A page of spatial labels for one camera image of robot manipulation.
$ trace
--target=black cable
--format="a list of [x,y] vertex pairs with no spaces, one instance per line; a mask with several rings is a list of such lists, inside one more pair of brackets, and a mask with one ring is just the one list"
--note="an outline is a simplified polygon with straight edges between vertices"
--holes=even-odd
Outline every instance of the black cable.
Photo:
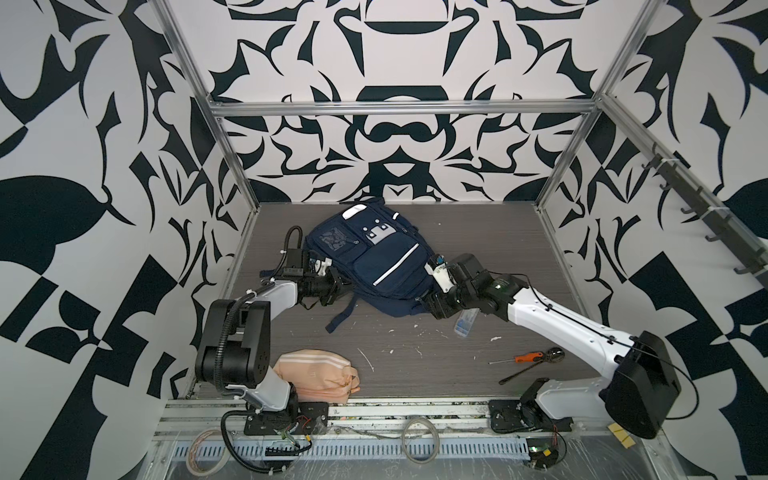
[[[230,436],[227,434],[227,419],[231,416],[237,416],[237,417],[247,417],[249,415],[256,415],[256,412],[253,410],[230,410],[229,412],[224,413],[221,416],[221,437],[224,440],[224,446],[227,447],[227,450],[229,451],[230,455],[232,455],[232,458],[235,459],[235,462],[239,463],[240,466],[244,467],[246,470],[250,470],[252,472],[256,473],[262,473],[266,475],[272,475],[275,473],[283,473],[285,472],[288,467],[283,466],[281,469],[275,469],[274,467],[260,467],[258,465],[254,465],[243,457],[240,456],[239,453],[235,450],[234,446],[232,445],[232,440],[230,440]],[[307,446],[304,446],[300,449],[293,450],[292,452],[284,452],[283,456],[289,456],[289,455],[298,455],[301,452],[306,452],[307,450],[312,448],[312,440],[310,440],[310,443]]]
[[[626,343],[620,342],[620,341],[616,340],[616,339],[615,339],[613,336],[608,336],[608,335],[605,335],[604,333],[602,333],[602,332],[599,332],[599,331],[597,331],[596,329],[593,329],[593,328],[591,328],[590,326],[588,326],[588,325],[585,325],[585,324],[584,324],[584,323],[582,323],[582,322],[579,322],[578,320],[576,320],[576,319],[575,319],[575,318],[573,318],[572,316],[569,316],[569,315],[567,315],[567,314],[565,314],[565,313],[563,313],[563,312],[561,312],[561,311],[559,311],[559,310],[555,309],[555,308],[552,306],[552,304],[551,304],[551,303],[545,303],[545,302],[544,302],[544,300],[542,300],[542,299],[541,299],[541,297],[538,295],[538,292],[536,291],[536,289],[533,287],[533,284],[531,283],[531,279],[529,279],[529,278],[528,278],[528,275],[526,275],[526,274],[524,274],[524,273],[498,273],[498,272],[492,272],[492,271],[490,271],[490,270],[488,271],[488,273],[493,273],[494,275],[516,275],[516,276],[524,276],[524,277],[525,277],[525,281],[528,283],[528,286],[529,286],[529,287],[531,287],[531,290],[533,291],[533,294],[536,296],[536,299],[537,299],[537,300],[538,300],[538,301],[541,303],[541,305],[544,305],[544,306],[546,307],[547,311],[551,310],[551,311],[553,311],[553,312],[555,312],[555,313],[559,313],[560,315],[564,316],[565,318],[569,319],[570,321],[572,321],[572,322],[576,322],[576,323],[578,323],[579,325],[583,326],[585,329],[587,329],[587,330],[590,330],[592,333],[595,333],[595,334],[597,334],[597,335],[599,335],[599,336],[601,336],[601,337],[603,337],[603,338],[607,339],[609,342],[617,343],[618,345],[621,345],[621,346],[625,346],[625,347],[627,347],[628,349],[636,350],[636,351],[638,351],[638,352],[640,352],[640,353],[642,353],[642,354],[644,354],[644,355],[648,355],[648,356],[651,356],[651,357],[655,358],[656,360],[658,360],[658,361],[660,361],[660,362],[666,363],[667,365],[671,366],[672,368],[674,368],[675,370],[677,370],[678,372],[680,372],[680,374],[682,374],[682,375],[683,375],[683,377],[685,377],[685,379],[686,379],[686,380],[687,380],[687,381],[688,381],[688,382],[691,384],[691,386],[693,386],[693,388],[694,388],[694,394],[696,394],[696,404],[694,405],[694,409],[693,409],[693,410],[691,410],[690,412],[688,412],[686,415],[682,415],[682,416],[679,416],[679,417],[667,417],[667,418],[666,418],[666,420],[683,420],[683,419],[687,419],[687,418],[691,417],[691,416],[692,416],[694,413],[696,413],[696,411],[699,409],[699,403],[700,403],[700,397],[699,397],[699,389],[698,389],[698,387],[696,387],[696,384],[694,383],[693,379],[692,379],[692,378],[690,378],[690,377],[688,376],[688,374],[687,374],[687,373],[685,373],[685,372],[684,372],[684,371],[683,371],[683,370],[682,370],[682,369],[681,369],[679,366],[677,366],[677,365],[674,365],[672,362],[668,362],[667,360],[665,360],[665,359],[662,359],[662,358],[660,358],[659,356],[657,356],[657,355],[654,355],[653,353],[650,353],[650,352],[646,352],[646,351],[645,351],[645,350],[643,350],[643,349],[638,349],[636,346],[633,346],[633,345],[627,345]],[[635,342],[637,342],[637,343],[640,343],[642,346],[644,346],[644,347],[646,347],[646,348],[648,348],[648,349],[651,349],[651,350],[652,350],[652,348],[651,348],[650,346],[648,346],[648,345],[646,345],[646,344],[642,343],[640,340],[638,340],[638,339],[634,339],[634,341],[635,341]]]
[[240,312],[240,308],[243,307],[245,302],[254,298],[255,293],[246,293],[239,299],[235,300],[235,303],[227,312],[227,317],[224,319],[224,323],[221,326],[221,335],[219,336],[219,343],[216,346],[216,356],[214,357],[214,386],[219,393],[227,394],[227,389],[224,388],[224,381],[221,378],[221,366],[224,364],[224,349],[227,347],[227,339],[229,339],[230,331],[232,330],[232,322],[235,320],[235,316]]
[[[298,225],[294,225],[291,228],[289,228],[288,233],[286,233],[286,239],[283,241],[283,256],[280,258],[280,263],[278,263],[275,270],[273,270],[273,273],[272,273],[273,275],[277,275],[280,269],[283,268],[283,265],[285,265],[286,258],[288,257],[288,243],[290,242],[290,236],[296,230],[299,231],[299,241],[296,242],[296,248],[301,248],[301,240],[304,237],[304,230],[301,230],[301,227],[299,227]],[[265,278],[264,280],[262,280],[262,283],[266,283],[269,281],[270,280],[268,278]]]
[[565,437],[563,435],[560,435],[560,432],[558,432],[557,430],[555,430],[554,433],[555,435],[560,437],[560,440],[563,441],[563,456],[562,457],[560,456],[560,448],[558,447],[558,460],[552,464],[553,467],[558,463],[562,463],[563,460],[565,460],[565,456],[568,454],[568,443],[566,443]]

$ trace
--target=patterned wall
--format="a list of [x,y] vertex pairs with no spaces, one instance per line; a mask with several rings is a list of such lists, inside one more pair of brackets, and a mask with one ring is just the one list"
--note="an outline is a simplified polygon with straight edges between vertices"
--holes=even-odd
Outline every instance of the patterned wall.
[[670,0],[619,100],[768,238],[768,5]]
[[640,0],[172,0],[219,101],[581,98]]
[[0,5],[3,478],[133,478],[248,207],[143,0]]
[[[624,102],[752,230],[768,237],[765,54],[759,0],[670,0],[618,89]],[[601,117],[546,206],[594,318],[665,337],[701,394],[664,424],[691,476],[768,475],[768,292],[637,148]],[[690,386],[670,415],[694,406]]]
[[[641,0],[171,0],[216,101],[590,98]],[[229,119],[261,201],[535,200],[576,114]]]
[[578,114],[228,118],[260,201],[535,200]]

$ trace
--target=screwdriver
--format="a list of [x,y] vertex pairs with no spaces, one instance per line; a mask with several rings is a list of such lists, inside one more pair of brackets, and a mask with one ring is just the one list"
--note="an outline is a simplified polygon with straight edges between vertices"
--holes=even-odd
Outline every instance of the screwdriver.
[[489,365],[495,365],[496,363],[506,363],[506,362],[515,362],[515,363],[524,363],[524,362],[537,362],[544,356],[544,352],[530,352],[526,353],[524,355],[518,355],[513,359],[509,360],[497,360],[495,362],[488,362]]
[[506,382],[509,382],[510,380],[512,380],[516,376],[520,375],[521,373],[527,372],[528,370],[532,369],[533,367],[535,367],[537,365],[540,365],[540,364],[542,364],[544,362],[558,363],[558,362],[562,362],[563,358],[565,358],[565,351],[562,348],[560,348],[559,346],[553,346],[552,348],[547,350],[547,352],[545,353],[545,355],[544,355],[544,357],[542,359],[534,362],[534,364],[531,365],[531,366],[525,367],[523,370],[520,370],[517,373],[513,373],[512,375],[510,375],[510,376],[508,376],[508,377],[506,377],[504,379],[499,380],[498,384],[499,385],[504,385]]

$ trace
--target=wood grain surface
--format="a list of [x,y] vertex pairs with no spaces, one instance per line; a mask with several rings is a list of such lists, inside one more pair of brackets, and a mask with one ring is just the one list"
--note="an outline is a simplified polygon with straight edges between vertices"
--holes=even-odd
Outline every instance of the wood grain surface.
[[[577,309],[531,204],[391,207],[416,225],[432,249],[447,260],[460,253],[473,253],[489,270],[528,274],[537,290]],[[309,233],[342,209],[339,205],[264,204],[233,295],[257,286],[259,270],[277,265],[289,227],[300,225],[305,234]],[[537,366],[500,386],[500,379],[521,367],[514,363],[490,366],[489,361],[546,350],[554,344],[531,330],[482,314],[469,336],[461,338],[453,332],[456,316],[443,320],[429,314],[392,318],[362,300],[353,314],[328,334],[325,325],[348,302],[345,296],[332,306],[318,304],[309,311],[295,306],[283,312],[272,325],[272,365],[281,354],[299,349],[338,353],[358,369],[361,391],[356,395],[366,397],[515,395],[541,376],[582,379],[597,375],[589,365],[566,353],[563,362]]]

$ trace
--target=white stripe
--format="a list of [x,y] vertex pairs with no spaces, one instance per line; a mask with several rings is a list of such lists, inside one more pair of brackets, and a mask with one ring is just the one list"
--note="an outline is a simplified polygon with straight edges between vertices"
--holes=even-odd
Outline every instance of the white stripe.
[[343,369],[344,366],[339,365],[338,363],[330,362],[328,360],[298,360],[298,359],[280,359],[278,362],[282,363],[327,363],[328,365],[333,365],[337,369]]
[[331,355],[315,355],[312,353],[285,353],[280,356],[280,358],[283,359],[328,359],[333,360],[334,362],[338,362],[340,365],[352,365],[352,363],[349,362],[349,360],[342,360],[339,358],[336,358],[335,356]]
[[344,220],[349,220],[350,218],[354,217],[357,212],[362,212],[366,209],[365,205],[355,205],[354,207],[350,207],[343,214],[341,214],[342,217],[344,217]]
[[384,272],[384,274],[383,274],[383,275],[381,275],[381,276],[379,277],[379,279],[378,279],[376,282],[373,282],[373,286],[379,285],[379,283],[380,283],[382,280],[384,280],[386,277],[388,277],[390,273],[392,273],[392,272],[394,272],[395,270],[397,270],[397,267],[398,267],[398,266],[400,266],[400,265],[402,265],[402,263],[406,261],[406,258],[408,258],[408,255],[410,255],[411,253],[413,253],[413,250],[416,250],[416,247],[418,247],[418,246],[419,246],[419,244],[417,243],[416,245],[414,245],[413,247],[411,247],[411,250],[408,250],[408,251],[406,252],[406,254],[405,254],[405,255],[403,255],[403,256],[402,256],[402,258],[401,258],[401,259],[398,261],[398,263],[395,263],[394,265],[392,265],[392,268],[390,268],[389,270],[387,270],[386,272]]

